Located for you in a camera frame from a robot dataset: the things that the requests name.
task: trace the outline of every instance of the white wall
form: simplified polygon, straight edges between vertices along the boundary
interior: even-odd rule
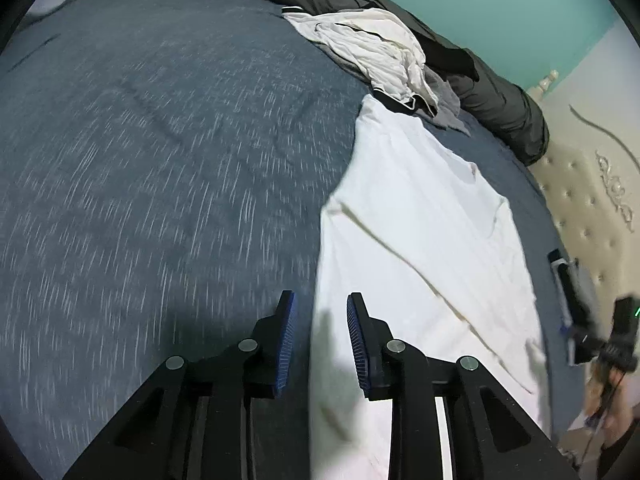
[[[546,95],[542,108],[551,118],[569,104],[640,158],[640,48],[621,19]]]

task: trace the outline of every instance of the cable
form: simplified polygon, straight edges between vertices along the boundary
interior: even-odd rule
[[[620,377],[620,380],[613,387],[613,392],[611,393],[611,396],[609,397],[609,402],[607,403],[607,406],[605,407],[604,411],[602,412],[602,418],[600,419],[600,423],[598,424],[598,427],[596,428],[596,430],[591,434],[591,437],[589,438],[589,441],[587,442],[587,447],[584,448],[584,453],[582,454],[582,458],[580,459],[580,463],[578,465],[578,473],[581,471],[582,466],[584,465],[584,460],[587,458],[587,452],[589,451],[589,448],[591,447],[591,443],[593,442],[593,437],[595,437],[596,434],[598,433],[598,431],[600,430],[600,425],[601,425],[602,421],[607,418],[607,415],[609,414],[609,410],[613,406],[613,400],[616,398],[616,391],[618,390],[618,386],[620,386],[620,383],[622,382],[622,379],[625,378],[625,375],[626,374],[623,373],[622,377]]]

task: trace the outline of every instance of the headboard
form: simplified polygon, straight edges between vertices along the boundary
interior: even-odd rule
[[[640,293],[640,163],[589,109],[540,106],[551,141],[530,170],[568,253],[591,271],[608,335],[615,299]]]

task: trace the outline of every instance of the teal wall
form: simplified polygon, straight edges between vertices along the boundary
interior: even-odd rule
[[[617,16],[607,0],[393,0],[528,88],[567,76]]]

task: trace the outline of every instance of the bed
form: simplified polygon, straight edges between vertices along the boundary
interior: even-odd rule
[[[167,356],[216,354],[284,288],[304,306],[303,329],[284,398],[257,409],[258,471],[310,476],[321,210],[350,164],[369,88],[281,8],[77,0],[0,56],[0,417],[42,478],[61,478]],[[538,125],[527,153],[517,128],[489,131],[483,113],[484,125],[460,110],[468,135],[425,124],[508,200],[544,338],[545,429],[558,436],[580,411],[584,373],[566,363],[546,259],[564,247],[522,161],[545,151],[548,133]],[[536,172],[543,186],[546,174]]]

